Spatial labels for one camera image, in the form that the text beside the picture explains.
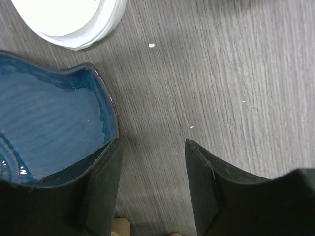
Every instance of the blue plate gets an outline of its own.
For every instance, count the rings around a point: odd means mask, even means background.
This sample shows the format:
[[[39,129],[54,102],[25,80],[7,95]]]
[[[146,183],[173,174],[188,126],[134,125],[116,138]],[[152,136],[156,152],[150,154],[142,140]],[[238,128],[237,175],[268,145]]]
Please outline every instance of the blue plate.
[[[0,179],[39,182],[118,136],[112,99],[91,63],[51,70],[0,50]]]

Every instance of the wood grain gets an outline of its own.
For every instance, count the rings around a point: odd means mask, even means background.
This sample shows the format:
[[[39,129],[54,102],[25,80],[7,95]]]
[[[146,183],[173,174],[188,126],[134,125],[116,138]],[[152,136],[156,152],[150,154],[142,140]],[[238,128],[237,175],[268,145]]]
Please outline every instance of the wood grain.
[[[117,215],[135,236],[194,236],[185,138],[263,177],[315,166],[314,20],[312,0],[130,0],[106,39],[73,52],[3,1],[0,47],[55,68],[94,63],[121,118]]]

